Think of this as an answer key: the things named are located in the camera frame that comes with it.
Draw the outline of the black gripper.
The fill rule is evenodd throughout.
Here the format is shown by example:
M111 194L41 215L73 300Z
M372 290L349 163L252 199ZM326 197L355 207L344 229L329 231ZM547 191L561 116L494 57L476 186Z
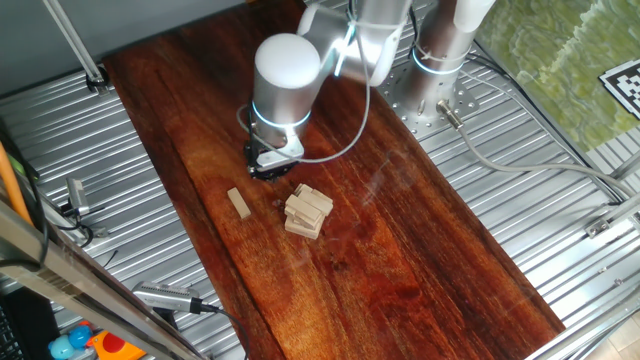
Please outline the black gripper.
M270 150L259 142L246 142L244 155L252 179L277 181L287 175L300 159L300 143L290 142L282 148Z

